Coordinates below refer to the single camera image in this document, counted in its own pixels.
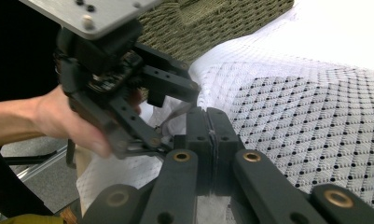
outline woven texture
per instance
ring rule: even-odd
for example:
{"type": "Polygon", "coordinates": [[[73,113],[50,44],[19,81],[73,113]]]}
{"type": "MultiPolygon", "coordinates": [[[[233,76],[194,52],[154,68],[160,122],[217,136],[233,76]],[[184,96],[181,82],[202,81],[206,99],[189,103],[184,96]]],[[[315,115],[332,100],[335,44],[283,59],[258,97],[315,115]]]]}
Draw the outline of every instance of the woven texture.
{"type": "Polygon", "coordinates": [[[293,0],[163,1],[141,16],[139,42],[185,63],[227,40],[249,35],[293,6],[293,0]]]}
{"type": "Polygon", "coordinates": [[[224,110],[296,188],[333,183],[374,207],[374,71],[278,56],[212,66],[199,105],[224,110]]]}

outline bolt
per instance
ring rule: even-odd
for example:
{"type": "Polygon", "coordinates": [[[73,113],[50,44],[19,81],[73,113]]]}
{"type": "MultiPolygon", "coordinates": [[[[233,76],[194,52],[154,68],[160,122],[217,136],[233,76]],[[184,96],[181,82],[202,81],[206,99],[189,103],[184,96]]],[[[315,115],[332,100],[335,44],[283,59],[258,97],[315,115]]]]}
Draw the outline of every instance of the bolt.
{"type": "Polygon", "coordinates": [[[151,138],[150,143],[152,147],[158,147],[160,145],[160,140],[158,138],[151,138]]]}
{"type": "Polygon", "coordinates": [[[82,25],[87,30],[93,30],[94,29],[94,22],[93,22],[92,17],[89,16],[89,15],[84,15],[82,17],[82,25]]]}
{"type": "Polygon", "coordinates": [[[190,88],[192,88],[192,90],[197,90],[197,89],[199,88],[199,85],[198,85],[198,83],[196,83],[196,82],[192,82],[192,83],[190,84],[190,88]]]}
{"type": "Polygon", "coordinates": [[[117,147],[120,147],[122,149],[126,149],[128,147],[128,142],[126,142],[126,141],[119,141],[119,142],[117,142],[117,147]]]}

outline finger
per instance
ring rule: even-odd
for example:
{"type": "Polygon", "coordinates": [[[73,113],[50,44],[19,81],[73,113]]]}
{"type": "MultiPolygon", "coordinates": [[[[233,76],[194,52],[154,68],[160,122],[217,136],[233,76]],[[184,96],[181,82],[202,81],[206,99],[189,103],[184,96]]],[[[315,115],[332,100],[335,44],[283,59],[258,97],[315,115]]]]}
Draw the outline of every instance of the finger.
{"type": "Polygon", "coordinates": [[[143,96],[138,90],[134,90],[131,92],[131,96],[129,97],[128,103],[134,109],[134,112],[137,114],[141,114],[141,108],[139,104],[142,102],[143,96]]]}

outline white cloth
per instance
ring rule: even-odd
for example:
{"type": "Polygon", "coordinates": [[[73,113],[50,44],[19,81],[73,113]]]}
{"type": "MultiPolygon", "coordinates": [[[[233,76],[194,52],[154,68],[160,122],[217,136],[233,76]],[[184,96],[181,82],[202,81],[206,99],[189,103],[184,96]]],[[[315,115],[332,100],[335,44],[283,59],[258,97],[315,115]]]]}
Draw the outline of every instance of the white cloth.
{"type": "MultiPolygon", "coordinates": [[[[374,207],[373,0],[297,1],[260,31],[207,52],[190,74],[202,87],[198,106],[225,111],[245,147],[264,152],[296,188],[334,183],[374,207]]],[[[178,103],[168,98],[150,124],[160,125],[178,103]]],[[[184,132],[184,119],[168,131],[184,132]]],[[[94,158],[77,180],[87,205],[104,187],[95,187],[95,176],[123,181],[119,168],[94,172],[102,163],[94,158]]],[[[147,179],[158,174],[159,162],[139,164],[126,168],[148,171],[147,179]]],[[[214,223],[210,215],[200,211],[199,220],[214,223]]]]}

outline screw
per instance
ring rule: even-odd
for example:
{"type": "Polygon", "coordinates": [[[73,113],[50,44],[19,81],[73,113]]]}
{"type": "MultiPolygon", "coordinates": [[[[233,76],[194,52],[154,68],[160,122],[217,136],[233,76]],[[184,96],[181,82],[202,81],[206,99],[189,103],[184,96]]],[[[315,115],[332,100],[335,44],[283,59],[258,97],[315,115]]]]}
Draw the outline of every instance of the screw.
{"type": "Polygon", "coordinates": [[[84,0],[76,0],[76,4],[82,6],[84,5],[84,0]]]}
{"type": "Polygon", "coordinates": [[[95,10],[96,10],[96,7],[94,5],[87,5],[88,12],[94,12],[95,10]]]}

